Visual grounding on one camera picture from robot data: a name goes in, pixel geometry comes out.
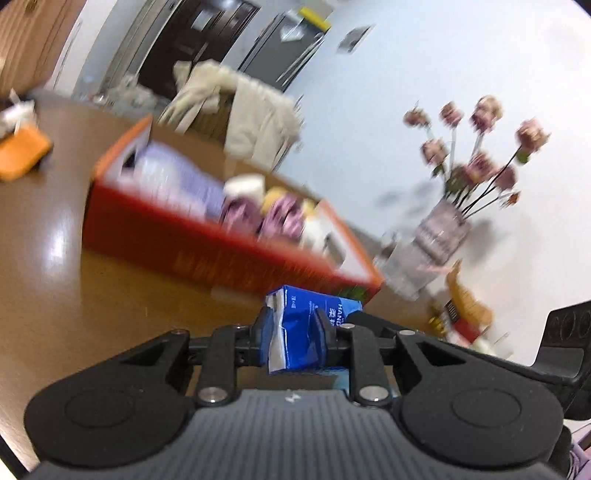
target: wooden table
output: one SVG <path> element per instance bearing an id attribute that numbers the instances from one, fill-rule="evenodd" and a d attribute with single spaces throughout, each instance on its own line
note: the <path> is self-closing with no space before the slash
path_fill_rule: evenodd
<path id="1" fill-rule="evenodd" d="M 91 169 L 129 122 L 52 93 L 34 96 L 54 151 L 39 172 L 0 185 L 0 433 L 29 468 L 37 458 L 22 416 L 38 390 L 172 327 L 204 336 L 221 325 L 250 324 L 260 307 L 83 252 Z M 166 134 L 173 145 L 191 141 Z M 424 305 L 388 292 L 368 311 L 409 326 L 427 316 Z M 240 384 L 269 387 L 261 372 L 241 369 Z M 322 380 L 305 382 L 293 388 Z"/>

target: refrigerator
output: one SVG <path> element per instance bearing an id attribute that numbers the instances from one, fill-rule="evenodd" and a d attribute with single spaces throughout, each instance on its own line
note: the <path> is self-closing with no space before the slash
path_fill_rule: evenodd
<path id="1" fill-rule="evenodd" d="M 259 36 L 238 70 L 285 92 L 323 38 L 321 29 L 297 14 L 278 15 Z"/>

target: red box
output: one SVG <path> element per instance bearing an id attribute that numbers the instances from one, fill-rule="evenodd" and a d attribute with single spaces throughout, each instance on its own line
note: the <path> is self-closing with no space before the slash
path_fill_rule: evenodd
<path id="1" fill-rule="evenodd" d="M 193 135 L 181 137 L 155 127 L 146 118 L 131 128 L 95 166 L 87 198 L 82 244 L 101 254 L 208 286 L 223 286 L 263 297 L 288 284 L 321 293 L 371 299 L 383 282 L 359 241 L 326 201 L 317 207 L 345 261 L 328 259 L 283 241 L 260 241 L 229 234 L 217 223 L 189 219 L 131 195 L 117 186 L 130 155 L 150 139 L 176 148 L 221 181 L 236 174 L 262 173 L 247 163 L 227 159 L 223 150 Z M 309 197 L 277 176 L 266 175 L 267 188 L 282 186 Z"/>

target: blue tissue pack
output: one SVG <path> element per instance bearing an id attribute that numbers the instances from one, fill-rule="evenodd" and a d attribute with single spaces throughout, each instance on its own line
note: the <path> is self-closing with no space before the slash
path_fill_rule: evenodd
<path id="1" fill-rule="evenodd" d="M 322 368 L 326 360 L 324 331 L 314 311 L 321 308 L 333 326 L 363 309 L 360 301 L 283 286 L 267 295 L 274 326 L 269 346 L 269 373 Z"/>

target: doorway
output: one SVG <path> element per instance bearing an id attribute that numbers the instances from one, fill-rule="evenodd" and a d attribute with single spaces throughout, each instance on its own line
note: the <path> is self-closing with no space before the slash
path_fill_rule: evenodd
<path id="1" fill-rule="evenodd" d="M 258 10 L 242 0 L 185 0 L 150 50 L 139 83 L 172 100 L 177 94 L 174 64 L 221 62 Z"/>

